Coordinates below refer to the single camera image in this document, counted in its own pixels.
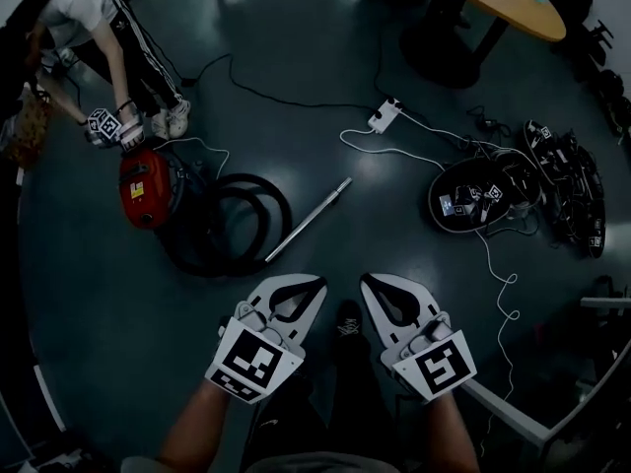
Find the black open equipment case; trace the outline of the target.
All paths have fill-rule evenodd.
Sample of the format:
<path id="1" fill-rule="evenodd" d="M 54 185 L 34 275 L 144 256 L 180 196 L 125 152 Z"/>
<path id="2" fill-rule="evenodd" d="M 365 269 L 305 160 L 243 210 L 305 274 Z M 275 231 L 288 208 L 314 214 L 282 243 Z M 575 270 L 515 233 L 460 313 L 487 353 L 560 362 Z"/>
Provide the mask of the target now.
<path id="1" fill-rule="evenodd" d="M 532 119 L 523 126 L 529 158 L 546 194 L 546 216 L 557 238 L 600 258 L 606 236 L 604 189 L 593 155 L 570 130 L 562 135 Z"/>
<path id="2" fill-rule="evenodd" d="M 438 227 L 466 234 L 523 219 L 542 196 L 538 168 L 518 152 L 497 151 L 441 172 L 430 185 L 427 202 Z"/>

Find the person's left forearm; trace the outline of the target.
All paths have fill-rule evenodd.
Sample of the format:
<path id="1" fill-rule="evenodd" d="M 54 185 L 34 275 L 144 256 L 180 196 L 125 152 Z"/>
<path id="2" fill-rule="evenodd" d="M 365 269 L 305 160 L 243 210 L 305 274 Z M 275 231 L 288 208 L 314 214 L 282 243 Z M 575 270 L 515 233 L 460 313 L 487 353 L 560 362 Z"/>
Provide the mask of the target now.
<path id="1" fill-rule="evenodd" d="M 203 379 L 171 427 L 157 460 L 184 473 L 206 473 L 219 450 L 230 395 Z"/>

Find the person's right shoe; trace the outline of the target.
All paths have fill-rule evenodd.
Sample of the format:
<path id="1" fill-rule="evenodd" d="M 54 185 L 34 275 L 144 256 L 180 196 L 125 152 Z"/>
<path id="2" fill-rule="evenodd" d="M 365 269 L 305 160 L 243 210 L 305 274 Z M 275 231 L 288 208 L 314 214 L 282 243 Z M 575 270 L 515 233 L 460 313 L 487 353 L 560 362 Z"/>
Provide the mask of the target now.
<path id="1" fill-rule="evenodd" d="M 336 345 L 347 347 L 363 340 L 363 314 L 360 306 L 350 300 L 342 302 L 335 322 Z"/>

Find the yellow patterned bag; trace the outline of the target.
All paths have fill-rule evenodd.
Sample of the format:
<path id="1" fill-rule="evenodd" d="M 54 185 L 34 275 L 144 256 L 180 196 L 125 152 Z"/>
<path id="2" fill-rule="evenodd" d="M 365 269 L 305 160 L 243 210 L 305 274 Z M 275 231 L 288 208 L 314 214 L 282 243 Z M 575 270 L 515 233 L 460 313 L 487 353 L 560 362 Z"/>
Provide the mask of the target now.
<path id="1" fill-rule="evenodd" d="M 3 128 L 0 136 L 0 156 L 24 170 L 34 167 L 47 137 L 52 106 L 30 91 L 21 96 L 23 106 Z"/>

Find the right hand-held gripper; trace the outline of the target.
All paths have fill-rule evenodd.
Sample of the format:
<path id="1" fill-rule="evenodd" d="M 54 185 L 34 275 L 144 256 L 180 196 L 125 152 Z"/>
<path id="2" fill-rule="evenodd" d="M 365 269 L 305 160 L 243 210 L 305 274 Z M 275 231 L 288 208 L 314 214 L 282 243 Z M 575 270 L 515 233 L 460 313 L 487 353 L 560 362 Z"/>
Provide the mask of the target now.
<path id="1" fill-rule="evenodd" d="M 386 349 L 382 364 L 401 384 L 432 401 L 467 382 L 477 368 L 462 330 L 419 283 L 393 274 L 365 273 L 360 291 Z M 432 316 L 421 323 L 421 319 Z"/>

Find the white power strip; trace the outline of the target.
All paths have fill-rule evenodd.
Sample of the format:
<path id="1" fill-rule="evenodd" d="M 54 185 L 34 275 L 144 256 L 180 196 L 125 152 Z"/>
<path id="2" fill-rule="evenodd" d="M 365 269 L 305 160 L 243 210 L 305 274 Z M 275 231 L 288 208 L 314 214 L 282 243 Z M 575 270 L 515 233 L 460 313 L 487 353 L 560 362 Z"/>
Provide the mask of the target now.
<path id="1" fill-rule="evenodd" d="M 368 126 L 377 134 L 383 134 L 401 114 L 403 105 L 395 98 L 387 98 L 368 120 Z"/>

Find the red teal vacuum cleaner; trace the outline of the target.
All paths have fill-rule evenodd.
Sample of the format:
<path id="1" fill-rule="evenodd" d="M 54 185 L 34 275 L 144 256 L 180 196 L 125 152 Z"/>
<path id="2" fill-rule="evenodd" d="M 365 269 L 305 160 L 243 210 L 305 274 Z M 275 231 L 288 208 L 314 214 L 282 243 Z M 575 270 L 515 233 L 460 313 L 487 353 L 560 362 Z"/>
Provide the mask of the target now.
<path id="1" fill-rule="evenodd" d="M 124 213 L 138 229 L 156 231 L 201 198 L 208 182 L 204 166 L 187 164 L 169 149 L 141 147 L 123 154 L 118 191 Z"/>

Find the person's right forearm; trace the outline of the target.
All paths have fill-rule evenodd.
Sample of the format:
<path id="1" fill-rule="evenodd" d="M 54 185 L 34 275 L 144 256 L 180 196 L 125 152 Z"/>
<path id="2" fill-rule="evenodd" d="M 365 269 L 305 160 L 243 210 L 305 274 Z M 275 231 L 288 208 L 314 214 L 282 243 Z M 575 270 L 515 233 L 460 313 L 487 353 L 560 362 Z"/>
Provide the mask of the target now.
<path id="1" fill-rule="evenodd" d="M 451 392 L 424 408 L 426 473 L 480 473 L 475 448 Z"/>

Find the person's black trousers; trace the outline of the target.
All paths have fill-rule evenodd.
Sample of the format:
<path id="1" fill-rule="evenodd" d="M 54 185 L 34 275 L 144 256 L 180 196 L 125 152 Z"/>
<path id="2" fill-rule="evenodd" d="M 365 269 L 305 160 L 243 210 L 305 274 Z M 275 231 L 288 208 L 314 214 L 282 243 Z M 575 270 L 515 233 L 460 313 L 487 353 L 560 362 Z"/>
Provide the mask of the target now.
<path id="1" fill-rule="evenodd" d="M 393 417 L 371 360 L 370 342 L 338 347 L 334 368 L 310 379 L 291 377 L 261 410 L 242 461 L 281 455 L 337 452 L 383 461 L 400 470 L 402 458 Z"/>

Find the chrome metal tube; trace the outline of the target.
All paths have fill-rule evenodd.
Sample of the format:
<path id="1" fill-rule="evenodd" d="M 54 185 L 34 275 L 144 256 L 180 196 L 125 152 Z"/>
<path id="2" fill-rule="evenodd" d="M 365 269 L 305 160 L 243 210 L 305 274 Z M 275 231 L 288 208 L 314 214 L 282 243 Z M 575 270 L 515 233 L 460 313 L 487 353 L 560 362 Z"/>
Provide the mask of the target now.
<path id="1" fill-rule="evenodd" d="M 346 177 L 335 189 L 333 189 L 326 198 L 319 203 L 295 228 L 293 228 L 287 236 L 264 258 L 264 262 L 269 264 L 274 260 L 285 248 L 309 226 L 327 207 L 333 205 L 341 193 L 353 182 L 351 177 Z"/>

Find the white office desk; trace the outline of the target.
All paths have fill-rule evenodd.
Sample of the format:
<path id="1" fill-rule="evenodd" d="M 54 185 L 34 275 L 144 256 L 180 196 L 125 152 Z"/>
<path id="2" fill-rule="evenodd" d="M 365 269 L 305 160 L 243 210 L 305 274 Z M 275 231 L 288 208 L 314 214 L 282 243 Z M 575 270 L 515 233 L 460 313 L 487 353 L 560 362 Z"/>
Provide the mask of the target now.
<path id="1" fill-rule="evenodd" d="M 631 297 L 582 298 L 515 346 L 517 379 L 509 395 L 477 378 L 463 388 L 540 451 L 631 406 Z"/>

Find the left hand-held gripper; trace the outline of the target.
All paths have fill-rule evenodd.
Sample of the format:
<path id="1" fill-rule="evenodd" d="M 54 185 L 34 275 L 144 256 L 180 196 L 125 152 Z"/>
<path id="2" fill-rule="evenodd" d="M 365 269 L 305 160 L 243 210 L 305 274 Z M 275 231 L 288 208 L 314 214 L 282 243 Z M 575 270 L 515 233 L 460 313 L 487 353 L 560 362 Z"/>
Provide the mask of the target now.
<path id="1" fill-rule="evenodd" d="M 219 328 L 205 379 L 247 404 L 271 395 L 304 362 L 305 340 L 327 294 L 323 277 L 293 273 L 263 280 Z M 260 305 L 262 313 L 252 305 Z"/>

